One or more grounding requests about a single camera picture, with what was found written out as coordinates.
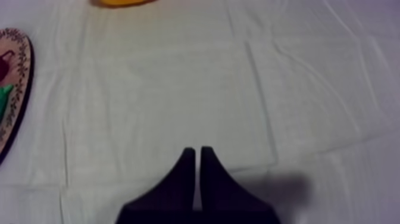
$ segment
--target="decorative plate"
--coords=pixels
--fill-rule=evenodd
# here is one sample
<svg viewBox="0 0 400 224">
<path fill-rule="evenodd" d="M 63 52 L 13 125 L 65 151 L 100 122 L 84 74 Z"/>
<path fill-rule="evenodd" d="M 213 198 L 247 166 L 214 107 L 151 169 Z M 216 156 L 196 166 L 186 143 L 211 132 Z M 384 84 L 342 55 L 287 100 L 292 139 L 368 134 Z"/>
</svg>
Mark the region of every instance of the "decorative plate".
<svg viewBox="0 0 400 224">
<path fill-rule="evenodd" d="M 12 84 L 0 122 L 0 164 L 21 124 L 33 78 L 34 55 L 28 37 L 14 28 L 0 29 L 0 86 Z"/>
</svg>

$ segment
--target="white bedsheet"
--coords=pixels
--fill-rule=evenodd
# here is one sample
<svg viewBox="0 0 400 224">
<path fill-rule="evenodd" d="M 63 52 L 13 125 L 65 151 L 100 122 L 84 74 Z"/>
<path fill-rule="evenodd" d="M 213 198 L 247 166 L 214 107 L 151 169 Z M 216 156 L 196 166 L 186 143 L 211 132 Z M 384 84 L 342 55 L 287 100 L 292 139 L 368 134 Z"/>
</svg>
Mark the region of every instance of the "white bedsheet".
<svg viewBox="0 0 400 224">
<path fill-rule="evenodd" d="M 202 145 L 284 223 L 400 221 L 398 1 L 91 2 L 0 2 L 36 56 L 1 223 L 113 223 Z"/>
</svg>

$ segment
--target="floral border pattern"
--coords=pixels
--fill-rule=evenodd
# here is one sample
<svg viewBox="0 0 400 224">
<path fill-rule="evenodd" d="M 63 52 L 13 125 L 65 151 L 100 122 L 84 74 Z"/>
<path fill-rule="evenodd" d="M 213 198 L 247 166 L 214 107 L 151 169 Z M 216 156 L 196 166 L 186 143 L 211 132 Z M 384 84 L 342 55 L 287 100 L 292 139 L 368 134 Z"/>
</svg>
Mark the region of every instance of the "floral border pattern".
<svg viewBox="0 0 400 224">
<path fill-rule="evenodd" d="M 11 97 L 10 99 L 10 112 L 8 114 L 4 114 L 4 119 L 5 119 L 5 127 L 2 125 L 0 128 L 0 142 L 3 142 L 4 136 L 6 135 L 7 131 L 6 129 L 9 127 L 12 127 L 15 123 L 15 120 L 17 118 L 18 112 L 17 112 L 17 104 L 23 99 L 24 91 L 23 91 L 23 79 L 25 78 L 27 72 L 29 71 L 29 68 L 26 66 L 26 61 L 27 61 L 27 55 L 26 55 L 26 49 L 29 47 L 28 46 L 28 41 L 26 35 L 22 34 L 19 30 L 17 29 L 4 29 L 0 30 L 0 40 L 1 39 L 8 39 L 12 42 L 17 42 L 20 46 L 18 48 L 18 64 L 17 64 L 17 71 L 19 75 L 18 83 L 14 85 L 14 89 L 12 90 L 15 92 L 14 96 Z"/>
</svg>

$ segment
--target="yellow object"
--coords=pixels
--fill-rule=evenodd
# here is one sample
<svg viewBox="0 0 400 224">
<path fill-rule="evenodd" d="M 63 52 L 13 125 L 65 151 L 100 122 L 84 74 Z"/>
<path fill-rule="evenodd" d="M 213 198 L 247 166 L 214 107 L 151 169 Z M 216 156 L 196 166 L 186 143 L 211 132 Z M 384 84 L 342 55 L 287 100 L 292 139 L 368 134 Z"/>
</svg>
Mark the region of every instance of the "yellow object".
<svg viewBox="0 0 400 224">
<path fill-rule="evenodd" d="M 149 2 L 149 0 L 101 0 L 106 5 L 135 5 Z"/>
</svg>

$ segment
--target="wrinkled white fabric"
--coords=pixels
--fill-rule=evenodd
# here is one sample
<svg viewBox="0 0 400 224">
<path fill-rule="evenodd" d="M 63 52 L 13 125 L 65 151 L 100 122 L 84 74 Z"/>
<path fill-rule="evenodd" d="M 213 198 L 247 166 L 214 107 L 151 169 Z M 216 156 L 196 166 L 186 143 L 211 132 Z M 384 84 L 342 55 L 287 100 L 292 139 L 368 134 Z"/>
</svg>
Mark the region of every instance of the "wrinkled white fabric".
<svg viewBox="0 0 400 224">
<path fill-rule="evenodd" d="M 92 2 L 0 3 L 36 57 L 2 222 L 113 223 L 210 145 L 284 222 L 398 223 L 398 1 Z"/>
<path fill-rule="evenodd" d="M 60 208 L 58 189 L 0 187 L 1 223 L 62 224 Z"/>
</svg>

